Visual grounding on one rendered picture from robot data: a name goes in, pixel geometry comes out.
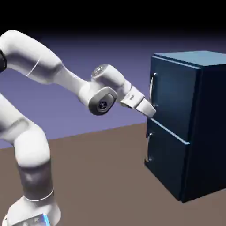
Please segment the dark blue cabinet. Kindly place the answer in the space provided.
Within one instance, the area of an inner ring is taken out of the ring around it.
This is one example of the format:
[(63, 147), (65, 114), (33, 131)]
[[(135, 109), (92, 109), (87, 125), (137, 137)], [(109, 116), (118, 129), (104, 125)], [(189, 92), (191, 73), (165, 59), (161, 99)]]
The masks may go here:
[(196, 80), (181, 202), (226, 188), (226, 53), (155, 53), (201, 67)]

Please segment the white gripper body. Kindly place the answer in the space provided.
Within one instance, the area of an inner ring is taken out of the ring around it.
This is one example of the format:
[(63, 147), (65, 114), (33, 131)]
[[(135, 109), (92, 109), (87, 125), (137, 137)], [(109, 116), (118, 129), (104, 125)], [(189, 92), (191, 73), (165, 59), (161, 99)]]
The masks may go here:
[(156, 109), (146, 98), (143, 98), (142, 101), (138, 104), (136, 111), (142, 113), (148, 118), (152, 118), (156, 113)]

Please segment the dark blue cabinet door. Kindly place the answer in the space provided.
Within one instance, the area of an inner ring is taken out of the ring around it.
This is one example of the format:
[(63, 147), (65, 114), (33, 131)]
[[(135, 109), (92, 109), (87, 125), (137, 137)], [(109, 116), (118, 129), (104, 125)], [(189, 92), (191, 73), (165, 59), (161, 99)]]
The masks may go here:
[(160, 56), (151, 57), (151, 101), (154, 120), (184, 143), (188, 143), (196, 80), (201, 67)]
[(186, 151), (190, 143), (154, 119), (147, 120), (146, 135), (150, 132), (153, 133), (149, 142), (151, 161), (145, 165), (177, 200), (181, 200)]

